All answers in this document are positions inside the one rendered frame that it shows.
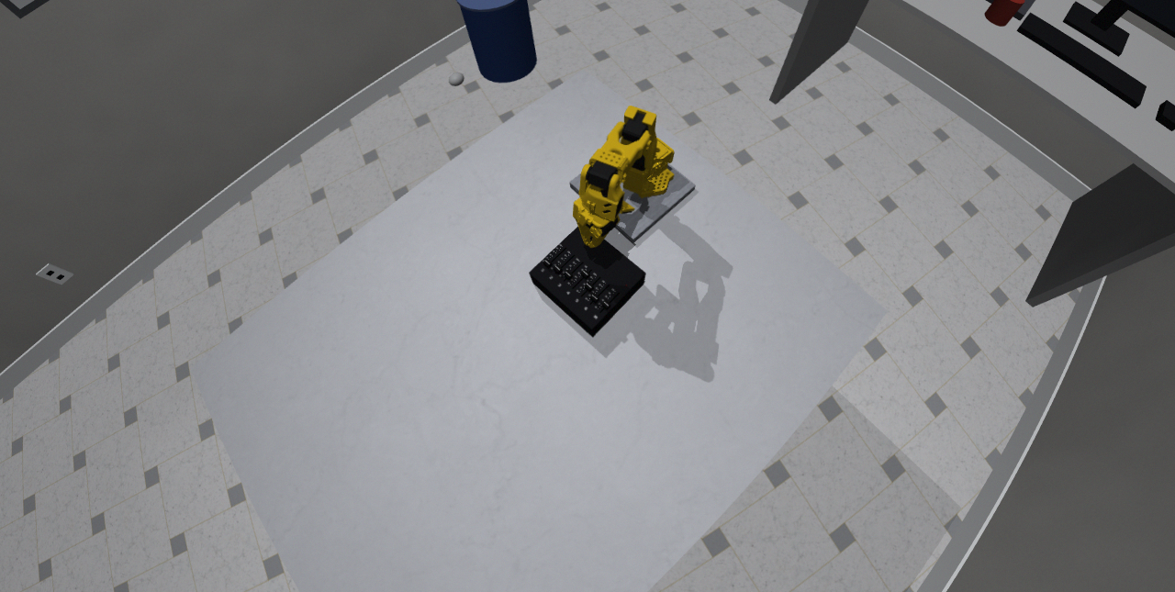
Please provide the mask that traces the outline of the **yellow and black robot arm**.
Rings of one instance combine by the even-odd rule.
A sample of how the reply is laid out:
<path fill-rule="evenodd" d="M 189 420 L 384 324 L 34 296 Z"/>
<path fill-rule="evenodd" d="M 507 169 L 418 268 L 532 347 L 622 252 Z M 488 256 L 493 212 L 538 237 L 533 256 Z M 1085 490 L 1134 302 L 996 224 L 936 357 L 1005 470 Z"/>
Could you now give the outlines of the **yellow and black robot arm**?
<path fill-rule="evenodd" d="M 642 199 L 652 197 L 663 195 L 673 179 L 667 169 L 672 152 L 654 135 L 657 114 L 627 106 L 624 122 L 615 125 L 606 143 L 593 153 L 580 175 L 582 202 L 599 213 L 600 218 L 611 221 L 622 211 L 622 189 Z"/>

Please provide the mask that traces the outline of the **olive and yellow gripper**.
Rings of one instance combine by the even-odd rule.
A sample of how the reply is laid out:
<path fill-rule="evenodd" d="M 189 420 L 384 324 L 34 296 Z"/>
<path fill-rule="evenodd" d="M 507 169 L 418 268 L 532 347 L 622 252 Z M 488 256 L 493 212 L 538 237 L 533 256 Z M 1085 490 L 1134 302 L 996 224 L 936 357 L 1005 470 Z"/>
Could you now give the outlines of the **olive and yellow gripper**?
<path fill-rule="evenodd" d="M 622 200 L 622 211 L 620 213 L 632 213 L 634 207 L 629 206 L 625 200 Z M 590 208 L 585 207 L 582 199 L 575 200 L 575 220 L 576 226 L 579 228 L 582 240 L 589 248 L 598 248 L 603 240 L 606 237 L 615 227 L 620 223 L 620 216 L 617 216 L 615 221 L 607 218 L 600 218 L 599 213 L 593 213 Z M 583 228 L 584 227 L 584 228 Z M 592 241 L 590 243 L 590 236 Z M 595 240 L 596 238 L 596 240 Z M 598 241 L 597 241 L 598 240 Z"/>

